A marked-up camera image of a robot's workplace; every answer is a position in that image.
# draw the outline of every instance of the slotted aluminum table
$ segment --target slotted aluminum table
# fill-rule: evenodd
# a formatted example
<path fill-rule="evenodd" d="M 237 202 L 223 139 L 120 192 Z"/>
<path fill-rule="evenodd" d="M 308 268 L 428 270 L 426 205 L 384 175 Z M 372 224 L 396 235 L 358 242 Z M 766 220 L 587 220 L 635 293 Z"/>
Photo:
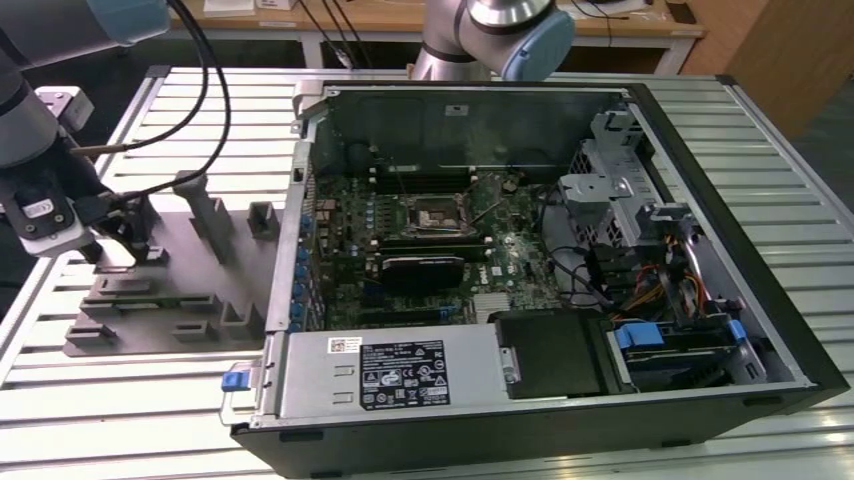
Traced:
<path fill-rule="evenodd" d="M 301 79 L 353 78 L 323 70 L 229 69 L 235 127 L 209 190 L 232 208 L 281 206 L 296 140 L 291 95 Z M 356 78 L 371 78 L 362 75 Z M 372 78 L 403 79 L 400 72 Z M 738 87 L 712 77 L 559 75 L 555 80 L 644 82 L 718 186 L 782 285 L 854 381 L 854 221 Z M 113 141 L 148 138 L 191 108 L 200 71 L 145 79 Z M 220 135 L 221 91 L 171 140 L 99 168 L 133 190 L 197 168 Z M 185 209 L 171 194 L 161 211 Z M 0 326 L 0 480 L 277 478 L 228 437 L 219 419 L 221 373 L 260 352 L 68 358 L 65 330 L 93 281 L 75 254 L 43 259 Z M 249 409 L 252 398 L 235 398 Z M 854 393 L 789 417 L 760 419 L 703 445 L 548 458 L 380 475 L 556 479 L 850 478 Z"/>

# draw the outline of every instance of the wooden cabinet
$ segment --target wooden cabinet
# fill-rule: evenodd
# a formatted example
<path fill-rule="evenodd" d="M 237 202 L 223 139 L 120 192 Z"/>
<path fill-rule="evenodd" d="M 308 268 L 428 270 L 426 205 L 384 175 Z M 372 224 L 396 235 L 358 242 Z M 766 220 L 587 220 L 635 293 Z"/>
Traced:
<path fill-rule="evenodd" d="M 708 32 L 683 74 L 735 77 L 797 137 L 854 70 L 854 0 L 688 0 Z"/>

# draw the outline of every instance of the floor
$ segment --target floor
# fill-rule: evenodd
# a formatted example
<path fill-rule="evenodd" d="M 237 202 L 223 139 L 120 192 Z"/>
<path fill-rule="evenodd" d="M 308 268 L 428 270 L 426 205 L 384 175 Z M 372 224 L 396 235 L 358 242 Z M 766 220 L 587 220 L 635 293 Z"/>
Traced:
<path fill-rule="evenodd" d="M 224 66 L 229 67 L 293 67 L 304 66 L 301 52 L 295 42 L 213 42 L 215 51 Z M 399 44 L 394 50 L 375 57 L 382 68 L 406 64 L 416 56 L 418 46 Z M 151 65 L 197 65 L 192 44 L 180 41 L 151 40 L 128 51 L 111 50 L 85 58 L 28 72 L 33 86 L 77 85 L 92 102 L 96 114 L 85 129 L 76 135 L 83 145 L 107 141 L 124 113 L 136 87 Z M 809 132 L 794 144 L 807 161 L 834 188 L 849 208 L 854 209 L 854 82 L 850 82 L 831 100 L 825 112 L 815 119 Z M 15 298 L 15 284 L 23 283 L 33 261 L 24 254 L 8 227 L 0 225 L 0 251 L 7 255 L 0 271 L 0 314 Z"/>

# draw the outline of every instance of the power supply label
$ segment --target power supply label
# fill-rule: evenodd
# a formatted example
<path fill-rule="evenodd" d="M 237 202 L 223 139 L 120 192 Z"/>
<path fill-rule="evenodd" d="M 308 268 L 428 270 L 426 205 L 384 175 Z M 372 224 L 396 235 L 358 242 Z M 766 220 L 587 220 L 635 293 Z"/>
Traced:
<path fill-rule="evenodd" d="M 444 342 L 362 345 L 359 403 L 366 410 L 451 404 Z"/>

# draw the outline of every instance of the table leg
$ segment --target table leg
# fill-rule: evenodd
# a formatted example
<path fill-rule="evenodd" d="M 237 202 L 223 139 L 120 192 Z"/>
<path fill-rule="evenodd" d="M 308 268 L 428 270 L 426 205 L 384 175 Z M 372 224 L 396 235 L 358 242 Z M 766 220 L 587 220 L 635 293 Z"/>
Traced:
<path fill-rule="evenodd" d="M 299 42 L 303 46 L 303 56 L 305 57 L 305 68 L 323 68 L 323 36 L 319 32 L 303 32 L 299 35 Z"/>
<path fill-rule="evenodd" d="M 655 75 L 679 75 L 695 41 L 695 38 L 675 38 L 672 40 L 670 48 L 664 52 L 660 62 L 658 62 Z"/>

